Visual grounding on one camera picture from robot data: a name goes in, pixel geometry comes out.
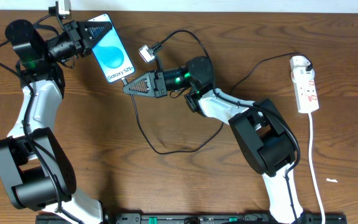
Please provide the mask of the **blue Galaxy smartphone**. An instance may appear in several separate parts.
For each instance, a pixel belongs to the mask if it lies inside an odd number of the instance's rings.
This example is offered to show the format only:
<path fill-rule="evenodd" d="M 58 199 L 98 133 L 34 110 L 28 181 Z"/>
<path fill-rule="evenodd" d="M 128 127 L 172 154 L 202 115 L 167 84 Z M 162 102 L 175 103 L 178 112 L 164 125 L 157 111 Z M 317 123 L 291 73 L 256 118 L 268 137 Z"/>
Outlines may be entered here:
<path fill-rule="evenodd" d="M 110 22 L 112 29 L 93 47 L 93 54 L 108 83 L 135 72 L 135 67 L 121 42 L 121 39 L 107 14 L 89 19 L 90 22 Z"/>

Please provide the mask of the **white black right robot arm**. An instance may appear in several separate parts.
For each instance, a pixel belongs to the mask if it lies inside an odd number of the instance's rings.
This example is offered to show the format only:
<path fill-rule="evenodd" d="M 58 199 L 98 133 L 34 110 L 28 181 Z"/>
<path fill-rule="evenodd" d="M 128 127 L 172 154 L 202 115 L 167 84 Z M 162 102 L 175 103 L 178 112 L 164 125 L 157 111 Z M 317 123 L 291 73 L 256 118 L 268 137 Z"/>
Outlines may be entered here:
<path fill-rule="evenodd" d="M 178 68 L 152 70 L 124 85 L 134 96 L 161 98 L 186 90 L 190 110 L 229 125 L 250 167 L 264 180 L 270 214 L 279 223 L 299 223 L 303 213 L 293 171 L 300 161 L 296 137 L 269 99 L 246 101 L 216 88 L 209 57 L 195 57 Z"/>

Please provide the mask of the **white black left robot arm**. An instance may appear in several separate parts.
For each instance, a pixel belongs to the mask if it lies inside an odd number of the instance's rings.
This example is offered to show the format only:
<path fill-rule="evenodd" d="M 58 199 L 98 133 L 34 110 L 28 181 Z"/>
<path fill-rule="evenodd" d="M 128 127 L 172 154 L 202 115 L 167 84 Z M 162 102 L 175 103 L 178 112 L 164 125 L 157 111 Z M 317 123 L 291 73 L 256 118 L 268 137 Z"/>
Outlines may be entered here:
<path fill-rule="evenodd" d="M 71 21 L 49 40 L 41 23 L 24 19 L 5 30 L 19 56 L 13 73 L 24 100 L 18 119 L 0 140 L 0 179 L 13 207 L 54 213 L 70 223 L 114 223 L 105 206 L 76 186 L 73 167 L 54 136 L 65 92 L 63 67 L 84 57 L 111 30 L 110 22 Z"/>

